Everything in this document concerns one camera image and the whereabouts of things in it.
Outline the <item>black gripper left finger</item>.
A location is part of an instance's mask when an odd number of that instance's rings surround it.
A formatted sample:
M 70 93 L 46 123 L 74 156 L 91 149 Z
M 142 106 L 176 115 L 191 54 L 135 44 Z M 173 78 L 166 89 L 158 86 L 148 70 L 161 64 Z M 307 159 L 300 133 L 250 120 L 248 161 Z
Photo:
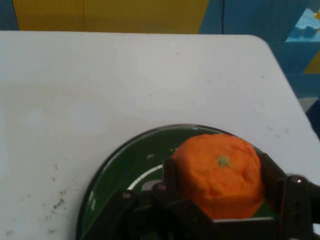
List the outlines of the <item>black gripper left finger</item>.
M 216 227 L 191 200 L 177 190 L 176 165 L 173 159 L 162 163 L 162 180 L 150 190 L 115 193 L 107 203 L 108 240 L 138 240 L 155 232 L 162 240 L 214 240 Z

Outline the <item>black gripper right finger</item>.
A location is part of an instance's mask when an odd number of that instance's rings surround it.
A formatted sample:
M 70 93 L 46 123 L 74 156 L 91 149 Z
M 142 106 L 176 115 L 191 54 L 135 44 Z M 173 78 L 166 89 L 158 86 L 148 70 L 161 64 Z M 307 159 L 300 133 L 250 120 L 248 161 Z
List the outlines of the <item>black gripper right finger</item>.
M 318 240 L 320 186 L 298 174 L 285 173 L 266 153 L 260 155 L 265 198 L 278 214 L 280 240 Z

